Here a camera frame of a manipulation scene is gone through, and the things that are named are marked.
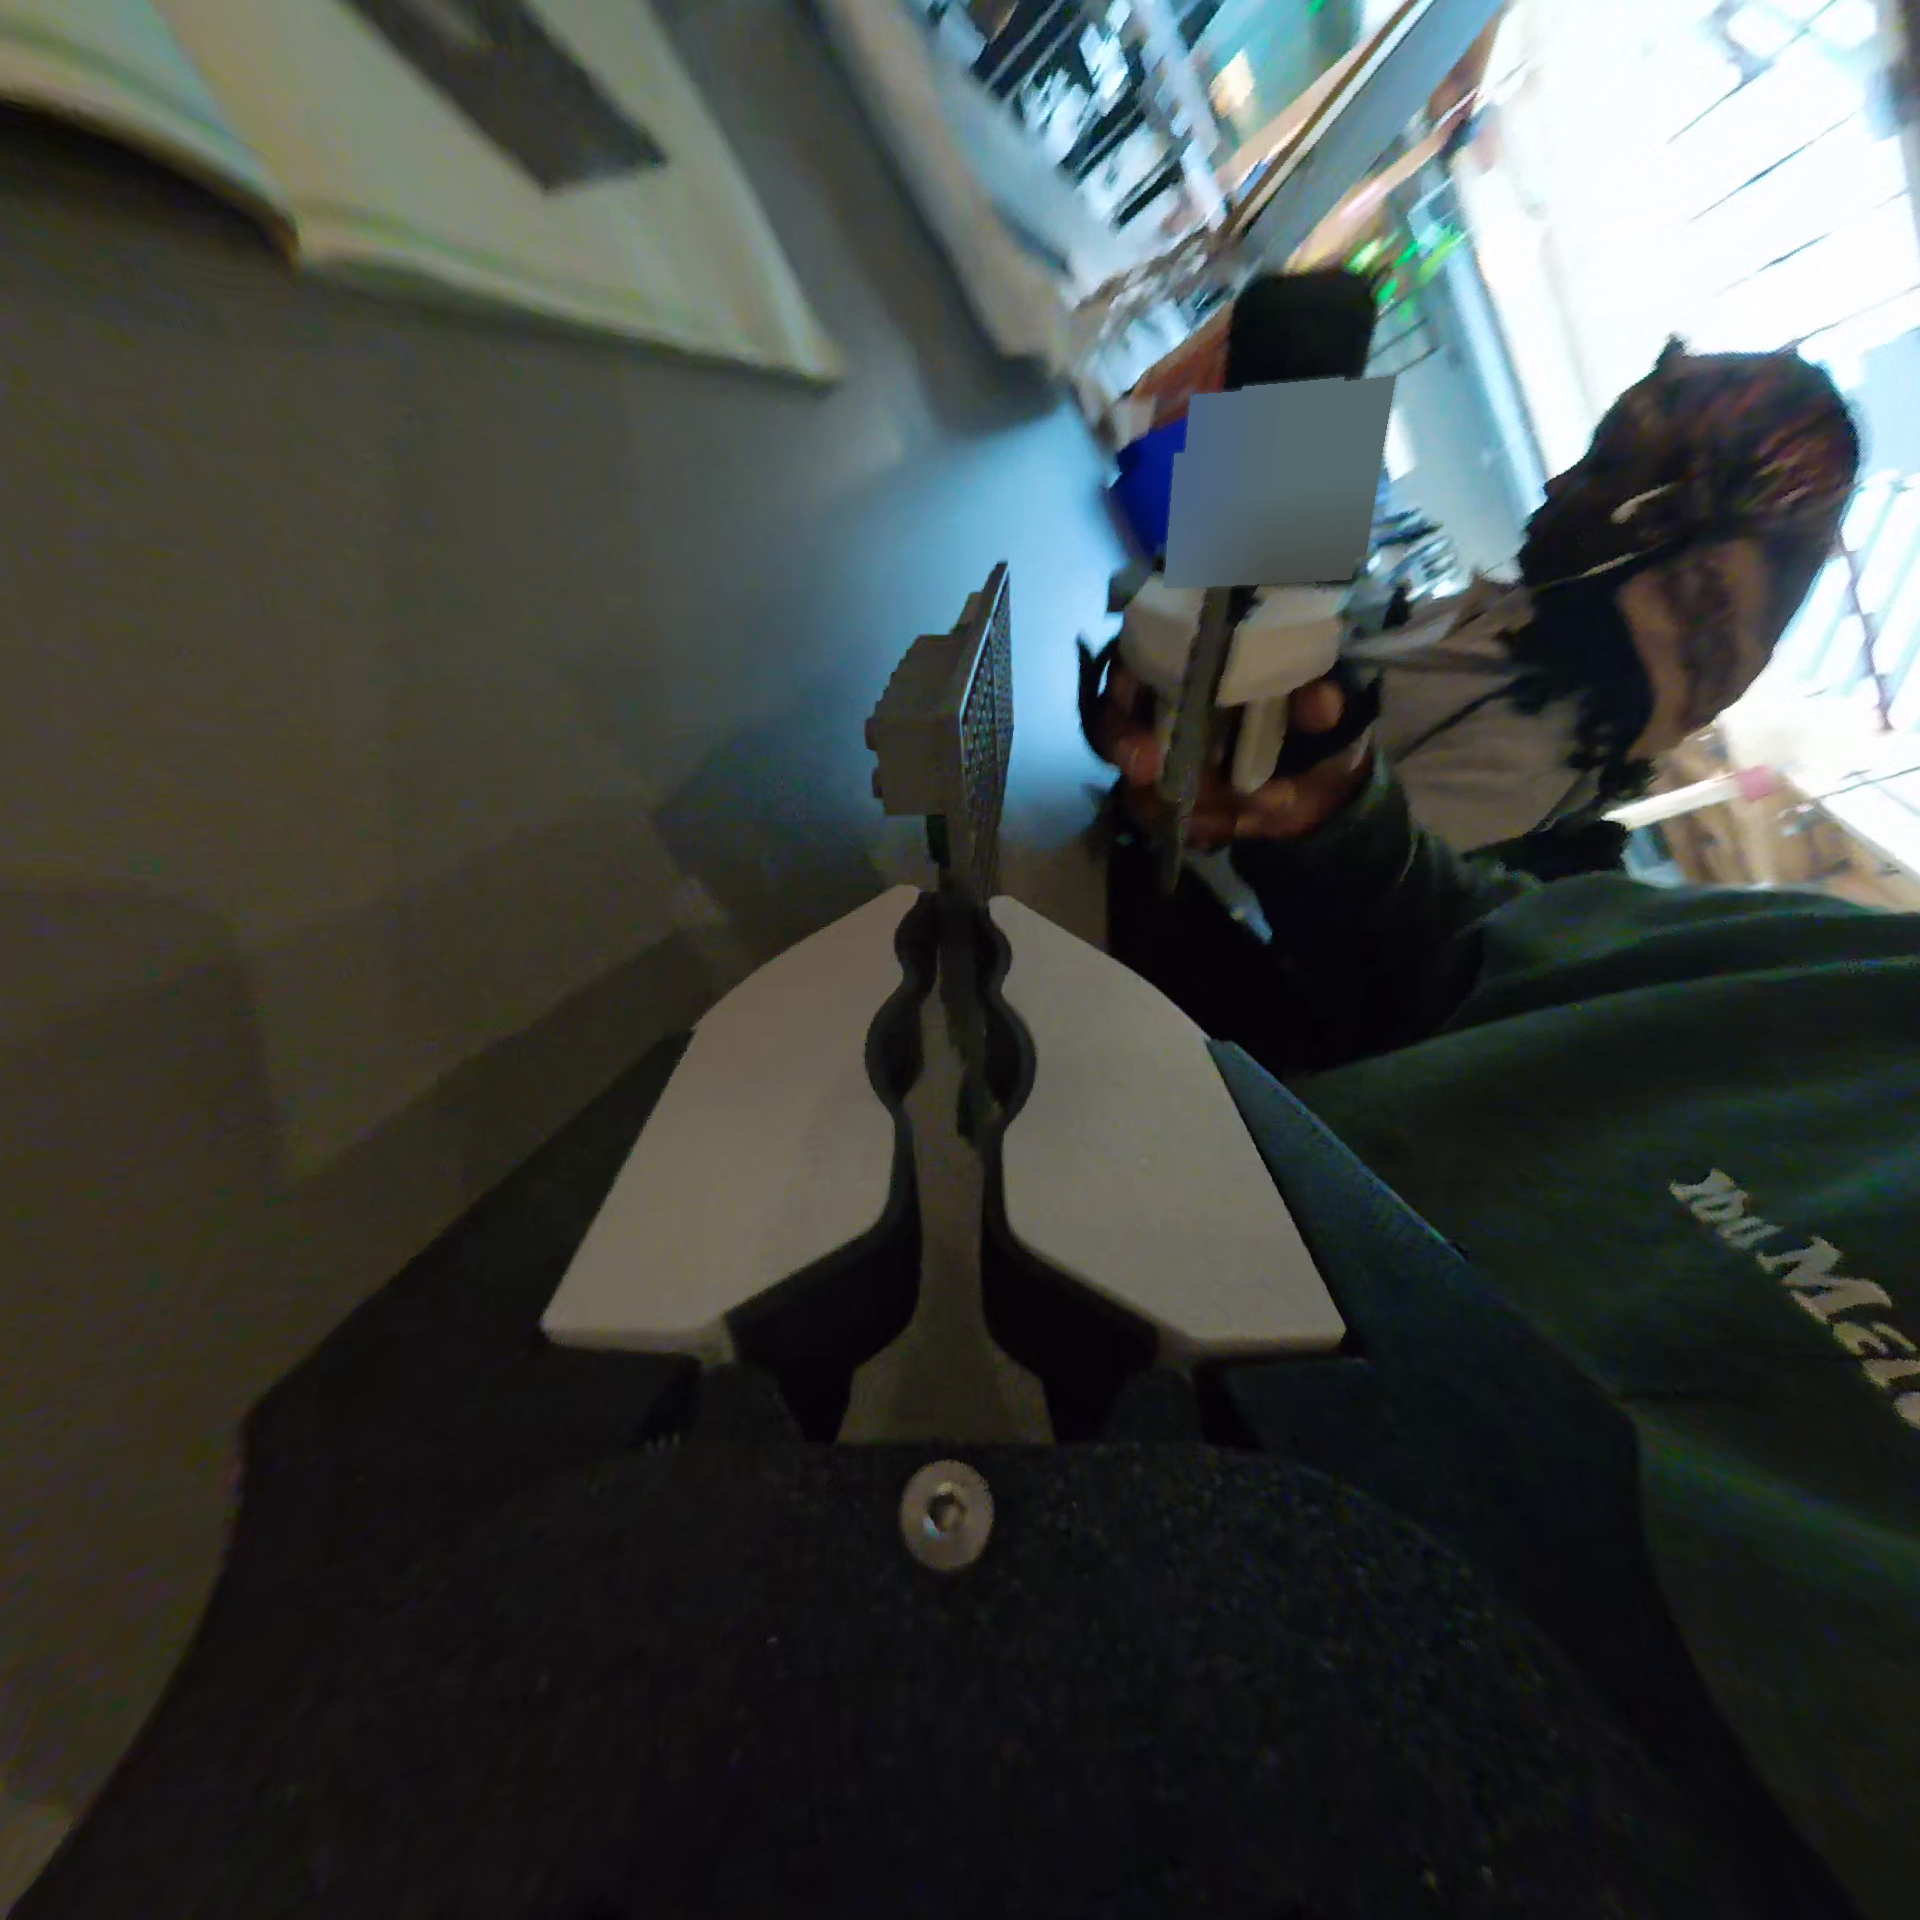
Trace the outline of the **grey studded plate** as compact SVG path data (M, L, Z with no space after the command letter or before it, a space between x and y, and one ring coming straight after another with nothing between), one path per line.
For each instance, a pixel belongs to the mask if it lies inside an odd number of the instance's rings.
M1233 644L1257 604L1258 588L1206 588L1175 695L1164 698L1164 750L1159 774L1154 859L1164 901L1178 894L1189 859L1189 828L1212 765L1215 716Z

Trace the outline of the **blue storage bin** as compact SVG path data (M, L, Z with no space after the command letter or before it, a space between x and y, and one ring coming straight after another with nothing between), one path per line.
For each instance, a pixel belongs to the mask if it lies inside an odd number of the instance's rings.
M1157 424L1117 453L1110 503L1136 561L1164 569L1172 515L1175 463L1189 445L1189 418Z

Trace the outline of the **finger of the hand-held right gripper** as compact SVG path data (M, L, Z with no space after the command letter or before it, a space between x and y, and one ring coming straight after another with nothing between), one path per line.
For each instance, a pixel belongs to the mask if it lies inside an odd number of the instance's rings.
M1189 683L1202 612L1202 588L1141 587L1125 608L1125 670L1175 702Z
M1339 665L1349 598L1346 587L1257 590L1215 695L1220 771L1235 793L1258 793L1278 777L1294 696Z

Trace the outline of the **instruction booklet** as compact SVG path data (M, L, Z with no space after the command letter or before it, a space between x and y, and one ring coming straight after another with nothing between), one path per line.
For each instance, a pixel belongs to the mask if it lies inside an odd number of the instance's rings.
M650 5L21 3L4 107L300 269L832 384L842 356Z

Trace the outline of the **grey desk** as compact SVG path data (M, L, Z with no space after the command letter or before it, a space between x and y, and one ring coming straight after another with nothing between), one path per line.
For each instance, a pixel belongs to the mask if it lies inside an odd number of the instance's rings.
M1012 570L1004 887L1085 937L1077 406L811 5L661 5L831 389L365 300L4 118L4 1903L164 1688L235 1430L781 948L906 878L863 725Z

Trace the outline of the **grey studded baseplate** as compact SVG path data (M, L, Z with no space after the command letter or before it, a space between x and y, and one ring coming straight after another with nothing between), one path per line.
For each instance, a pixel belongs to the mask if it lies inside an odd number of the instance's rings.
M881 813L925 832L938 997L960 1067L957 1125L972 1148L998 1128L983 957L1014 725L1010 566L1000 561L953 628L912 641L864 727Z

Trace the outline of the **operator in green sweatshirt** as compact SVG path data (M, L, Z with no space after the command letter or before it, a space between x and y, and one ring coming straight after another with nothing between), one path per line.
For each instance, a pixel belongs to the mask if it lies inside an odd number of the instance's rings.
M1716 1708L1867 1917L1917 1917L1917 917L1547 887L1304 1107L1636 1430Z

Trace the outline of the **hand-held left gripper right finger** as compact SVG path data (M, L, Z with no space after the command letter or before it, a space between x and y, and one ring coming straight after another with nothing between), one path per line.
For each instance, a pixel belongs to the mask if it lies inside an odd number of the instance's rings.
M1035 1054L1000 1148L1014 1247L1176 1362L1336 1353L1346 1322L1202 1027L1030 907L989 914Z

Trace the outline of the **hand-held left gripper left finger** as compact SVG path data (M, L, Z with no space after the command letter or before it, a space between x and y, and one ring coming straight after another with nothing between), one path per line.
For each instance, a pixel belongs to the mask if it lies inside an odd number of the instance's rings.
M938 901L898 885L692 1028L541 1318L548 1343L716 1362L751 1310L906 1201Z

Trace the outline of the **person's right forearm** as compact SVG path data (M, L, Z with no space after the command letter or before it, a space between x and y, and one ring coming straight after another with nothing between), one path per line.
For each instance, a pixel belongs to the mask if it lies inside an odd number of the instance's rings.
M1107 801L1109 950L1284 1082L1444 1028L1475 992L1483 922L1531 890L1423 828L1380 763L1303 836L1246 832L1189 855L1175 893L1153 806L1125 784Z

